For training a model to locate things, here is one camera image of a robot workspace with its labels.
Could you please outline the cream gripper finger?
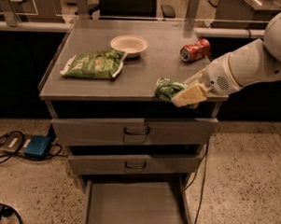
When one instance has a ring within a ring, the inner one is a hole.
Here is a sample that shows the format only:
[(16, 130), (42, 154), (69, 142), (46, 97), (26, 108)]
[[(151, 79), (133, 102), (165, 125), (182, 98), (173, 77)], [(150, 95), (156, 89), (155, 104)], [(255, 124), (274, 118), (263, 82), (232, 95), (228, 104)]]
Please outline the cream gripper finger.
[(193, 83), (177, 93), (171, 100), (177, 107), (196, 105), (207, 99), (207, 93), (209, 93), (209, 89), (203, 83)]
[(188, 77), (187, 79), (184, 80), (184, 84), (189, 85), (193, 81), (199, 81), (203, 75), (203, 72), (204, 72), (204, 69), (202, 69), (199, 72), (197, 72), (196, 74)]

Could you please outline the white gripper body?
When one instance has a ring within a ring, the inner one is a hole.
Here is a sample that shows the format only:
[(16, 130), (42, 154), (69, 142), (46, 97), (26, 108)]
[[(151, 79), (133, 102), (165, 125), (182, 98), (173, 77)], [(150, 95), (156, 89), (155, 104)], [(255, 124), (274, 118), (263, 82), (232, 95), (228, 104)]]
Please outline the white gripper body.
[(202, 81), (217, 96), (229, 95), (242, 89), (232, 75), (229, 54), (224, 54), (207, 65)]

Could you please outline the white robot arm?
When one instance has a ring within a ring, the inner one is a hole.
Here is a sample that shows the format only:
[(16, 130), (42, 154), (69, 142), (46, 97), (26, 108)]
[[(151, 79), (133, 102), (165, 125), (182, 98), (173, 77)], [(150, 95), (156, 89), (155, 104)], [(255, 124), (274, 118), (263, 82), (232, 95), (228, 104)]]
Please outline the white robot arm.
[(171, 101), (177, 107), (199, 104), (208, 96), (227, 96), (257, 82), (277, 80), (281, 80), (281, 12), (271, 19), (262, 39), (214, 59), (187, 78), (186, 88)]

